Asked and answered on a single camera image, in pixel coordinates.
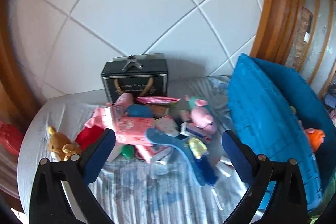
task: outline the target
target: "red cloth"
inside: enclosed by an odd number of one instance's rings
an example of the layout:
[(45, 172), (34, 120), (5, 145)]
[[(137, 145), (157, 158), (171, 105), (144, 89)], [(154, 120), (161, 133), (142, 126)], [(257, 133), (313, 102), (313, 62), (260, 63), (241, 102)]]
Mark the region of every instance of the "red cloth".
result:
[(0, 121), (0, 143), (9, 153), (19, 156), (23, 134), (13, 125)]
[(85, 127), (78, 134), (75, 141), (81, 146), (83, 150), (85, 150), (88, 145), (94, 143), (103, 132), (104, 129), (99, 126), (92, 126), (91, 128)]

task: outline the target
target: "brown plush toy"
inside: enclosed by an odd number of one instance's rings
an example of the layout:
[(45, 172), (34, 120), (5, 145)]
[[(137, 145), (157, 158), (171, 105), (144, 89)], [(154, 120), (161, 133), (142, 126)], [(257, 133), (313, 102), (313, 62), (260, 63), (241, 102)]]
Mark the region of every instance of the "brown plush toy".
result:
[(80, 155), (82, 153), (82, 149), (79, 146), (74, 146), (72, 143), (68, 143), (62, 148), (65, 153), (64, 160), (70, 159), (70, 157), (74, 154)]
[(50, 135), (48, 150), (55, 160), (67, 160), (73, 154), (82, 153), (80, 147), (73, 145), (66, 135), (57, 132), (54, 127), (49, 126), (48, 133)]

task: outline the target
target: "small cardboard box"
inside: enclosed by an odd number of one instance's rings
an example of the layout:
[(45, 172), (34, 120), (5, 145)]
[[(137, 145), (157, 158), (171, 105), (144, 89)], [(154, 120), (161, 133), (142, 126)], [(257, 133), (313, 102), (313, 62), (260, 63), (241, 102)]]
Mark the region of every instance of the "small cardboard box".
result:
[(107, 62), (101, 73), (108, 100), (113, 103), (125, 92), (132, 93), (134, 97), (166, 96), (168, 81), (166, 60), (137, 60), (132, 56), (128, 58)]

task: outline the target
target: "white tile wall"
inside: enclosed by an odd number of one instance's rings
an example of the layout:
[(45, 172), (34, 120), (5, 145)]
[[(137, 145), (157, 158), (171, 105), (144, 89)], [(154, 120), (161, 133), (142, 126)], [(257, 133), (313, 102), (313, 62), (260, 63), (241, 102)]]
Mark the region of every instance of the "white tile wall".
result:
[(9, 28), (36, 97), (102, 88), (113, 57), (163, 52), (179, 79), (232, 73), (263, 0), (9, 0)]

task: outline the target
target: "pink pig toy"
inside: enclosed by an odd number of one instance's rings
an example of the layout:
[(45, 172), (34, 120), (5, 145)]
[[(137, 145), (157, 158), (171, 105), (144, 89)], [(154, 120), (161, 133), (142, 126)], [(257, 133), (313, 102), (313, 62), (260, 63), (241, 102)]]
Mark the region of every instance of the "pink pig toy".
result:
[(191, 119), (196, 126), (208, 133), (214, 134), (217, 130), (213, 117), (205, 107), (195, 106), (191, 110)]
[(116, 105), (122, 105), (124, 111), (130, 106), (134, 104), (133, 95), (131, 93), (123, 93), (118, 97), (115, 101)]

